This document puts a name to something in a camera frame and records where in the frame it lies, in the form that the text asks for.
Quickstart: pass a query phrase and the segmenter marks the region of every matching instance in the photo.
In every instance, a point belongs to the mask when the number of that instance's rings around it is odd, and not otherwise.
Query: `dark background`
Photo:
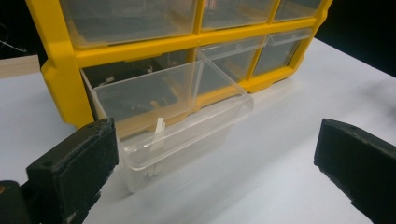
[[[333,0],[328,19],[316,38],[396,77],[395,1]],[[26,53],[0,43],[0,59],[38,54],[46,60],[32,18],[23,0],[0,0],[0,40]]]

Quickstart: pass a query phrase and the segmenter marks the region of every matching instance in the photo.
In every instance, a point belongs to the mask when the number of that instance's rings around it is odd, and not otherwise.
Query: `white table surface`
[[[84,223],[371,223],[313,158],[323,118],[396,145],[396,78],[314,39],[294,76],[252,96],[221,148],[159,183],[131,195],[116,169]],[[0,79],[0,127],[0,179],[20,184],[75,130],[41,74]]]

